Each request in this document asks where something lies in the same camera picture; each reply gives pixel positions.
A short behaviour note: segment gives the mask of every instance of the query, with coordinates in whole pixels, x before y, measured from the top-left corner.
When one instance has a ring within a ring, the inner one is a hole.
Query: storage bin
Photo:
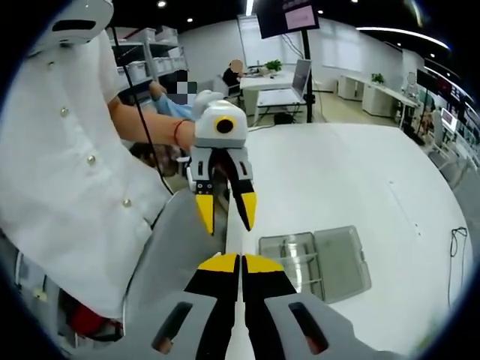
[[[173,70],[173,63],[171,58],[160,58],[163,59],[163,66],[165,68],[165,72]]]
[[[178,32],[174,28],[168,26],[162,26],[158,34],[155,35],[156,41],[161,40],[175,40],[179,36]]]
[[[147,77],[144,61],[133,61],[128,65],[128,73],[132,83],[144,80]]]
[[[118,82],[118,86],[120,88],[126,88],[128,86],[127,74],[122,66],[117,67],[118,78],[120,79]]]
[[[184,58],[172,58],[172,64],[175,70],[186,69]]]
[[[153,62],[157,69],[157,74],[162,74],[165,72],[164,58],[154,58]]]
[[[129,41],[148,41],[155,42],[155,29],[144,28],[142,31],[137,32],[128,38]]]

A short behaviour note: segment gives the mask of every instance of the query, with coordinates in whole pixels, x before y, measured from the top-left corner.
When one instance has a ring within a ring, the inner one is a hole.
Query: white cabinet
[[[361,107],[374,116],[392,117],[396,100],[372,85],[365,84]]]
[[[338,96],[345,100],[362,101],[364,83],[344,75],[338,80]]]

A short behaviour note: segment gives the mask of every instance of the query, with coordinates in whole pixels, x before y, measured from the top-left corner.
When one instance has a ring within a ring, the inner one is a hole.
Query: red bracelet
[[[175,144],[177,146],[180,146],[179,144],[179,140],[177,139],[177,132],[179,131],[179,128],[180,128],[180,125],[183,124],[183,122],[186,122],[187,119],[184,118],[183,120],[181,120],[176,126],[175,126],[175,130],[173,131],[173,141],[175,141]]]

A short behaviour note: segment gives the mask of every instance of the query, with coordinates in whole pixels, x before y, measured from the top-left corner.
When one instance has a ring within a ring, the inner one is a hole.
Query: white wall
[[[425,60],[416,52],[406,49],[402,50],[403,57],[403,82],[402,87],[407,87],[407,77],[410,72],[417,74],[417,70],[424,70]]]
[[[232,59],[241,59],[246,65],[256,65],[257,59],[264,63],[269,59],[294,62],[297,58],[285,39],[276,37],[262,40],[259,32],[254,34],[251,24],[248,32],[246,26],[241,28],[242,31],[239,31],[238,22],[233,20],[179,35],[190,74],[196,81],[211,80],[223,73]],[[381,73],[388,87],[400,90],[403,73],[401,51],[360,33],[350,25],[327,19],[320,19],[320,29],[310,30],[308,34],[313,78],[322,83],[319,90],[334,91],[340,75],[348,73],[360,74],[368,79],[372,73]],[[304,51],[300,32],[288,34],[288,37]]]
[[[187,59],[189,77],[203,83],[222,75],[233,59],[245,63],[236,20],[219,22],[187,31],[178,36]]]

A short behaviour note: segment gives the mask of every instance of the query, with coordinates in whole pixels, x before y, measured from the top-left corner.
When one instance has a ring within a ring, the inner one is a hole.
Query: potted plant
[[[381,73],[372,73],[372,83],[383,85],[385,84],[385,79]]]
[[[265,67],[271,73],[276,73],[277,71],[282,70],[282,63],[280,62],[280,60],[272,60],[272,61],[267,62],[265,64]]]

